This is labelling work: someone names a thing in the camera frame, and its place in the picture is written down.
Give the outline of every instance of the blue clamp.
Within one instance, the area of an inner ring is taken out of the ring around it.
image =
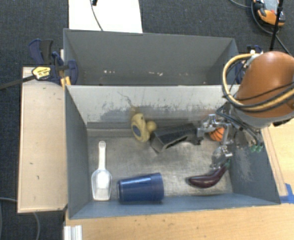
[[[292,187],[290,184],[287,184],[285,183],[285,186],[287,188],[287,192],[288,192],[288,195],[285,195],[285,196],[280,196],[280,202],[282,204],[294,204],[294,194],[293,194],[293,191],[292,191]]]
[[[64,66],[64,61],[60,55],[52,50],[53,40],[40,40],[35,39],[28,45],[28,50],[31,58],[36,62],[37,65],[47,65],[50,67],[51,77],[47,78],[46,81],[53,82],[57,85],[61,84],[62,77],[58,74],[58,71],[63,70],[65,76],[70,77],[70,82],[75,85],[78,79],[78,67],[75,60],[69,60],[68,66]]]

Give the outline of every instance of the blue cup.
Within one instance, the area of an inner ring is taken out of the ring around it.
[[[159,202],[164,198],[164,183],[160,173],[121,179],[117,182],[120,202]]]

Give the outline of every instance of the white measuring scoop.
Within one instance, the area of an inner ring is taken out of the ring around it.
[[[96,201],[108,201],[111,198],[112,175],[106,170],[106,142],[98,144],[98,169],[91,175],[92,197]]]

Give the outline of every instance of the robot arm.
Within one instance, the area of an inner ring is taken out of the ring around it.
[[[238,91],[232,95],[227,86],[227,72],[237,61],[246,65]],[[212,155],[211,170],[205,175],[192,176],[187,183],[199,187],[214,186],[228,170],[232,153],[228,144],[249,146],[252,152],[260,152],[263,138],[260,130],[275,122],[294,118],[294,58],[278,51],[257,54],[254,51],[232,58],[223,68],[222,91],[227,102],[215,114],[208,115],[199,125],[192,127],[189,139],[201,140],[204,134],[224,128],[220,147]],[[161,152],[159,141],[166,129],[151,134],[151,146]],[[171,147],[176,139],[166,140]]]

